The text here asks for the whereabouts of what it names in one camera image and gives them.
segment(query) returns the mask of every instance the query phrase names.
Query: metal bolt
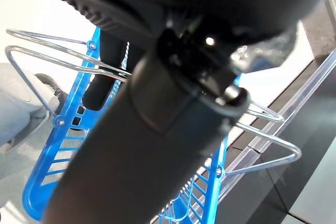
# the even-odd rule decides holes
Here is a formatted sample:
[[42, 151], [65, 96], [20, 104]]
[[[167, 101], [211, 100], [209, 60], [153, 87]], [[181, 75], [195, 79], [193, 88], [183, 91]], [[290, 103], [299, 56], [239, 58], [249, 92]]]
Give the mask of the metal bolt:
[[217, 175], [217, 178], [221, 177], [221, 175], [222, 175], [222, 168], [221, 167], [216, 168], [216, 175]]
[[62, 120], [62, 119], [59, 119], [59, 120], [57, 121], [57, 125], [59, 125], [59, 126], [62, 126], [62, 125], [64, 125], [64, 124], [65, 124], [65, 121]]
[[89, 45], [89, 47], [90, 47], [90, 49], [92, 49], [92, 50], [95, 50], [97, 47], [96, 47], [96, 44], [95, 43], [90, 43], [90, 45]]

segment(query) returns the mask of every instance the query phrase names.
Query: gray floor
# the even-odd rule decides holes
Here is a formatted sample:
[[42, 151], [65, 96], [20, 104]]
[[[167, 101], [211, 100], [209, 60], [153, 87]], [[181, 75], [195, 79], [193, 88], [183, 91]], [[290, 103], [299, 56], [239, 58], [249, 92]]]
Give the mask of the gray floor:
[[304, 223], [292, 217], [291, 215], [287, 215], [281, 224], [304, 224]]
[[328, 151], [290, 209], [311, 224], [336, 223], [336, 141]]
[[22, 207], [22, 191], [36, 159], [52, 129], [49, 119], [20, 147], [6, 154], [0, 147], [0, 213], [1, 224], [34, 224]]

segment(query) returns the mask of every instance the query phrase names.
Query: blue plastic basket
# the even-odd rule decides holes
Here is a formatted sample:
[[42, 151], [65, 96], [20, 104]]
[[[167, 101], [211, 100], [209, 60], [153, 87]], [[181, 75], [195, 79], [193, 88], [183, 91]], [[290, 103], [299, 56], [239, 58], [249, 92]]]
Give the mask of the blue plastic basket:
[[[87, 43], [87, 55], [99, 57], [100, 30]], [[127, 53], [122, 62], [125, 68]], [[94, 67], [84, 61], [84, 67]], [[54, 128], [23, 191], [23, 205], [28, 214], [40, 220], [47, 203], [65, 172], [71, 158], [94, 127], [105, 108], [113, 102], [120, 82], [116, 81], [111, 94], [100, 111], [87, 110], [81, 98], [90, 84], [91, 74], [78, 73], [68, 98], [59, 116], [54, 119]], [[175, 199], [172, 199], [151, 222], [156, 223], [204, 223], [215, 222], [221, 178], [224, 175], [226, 140], [216, 153], [186, 182]]]

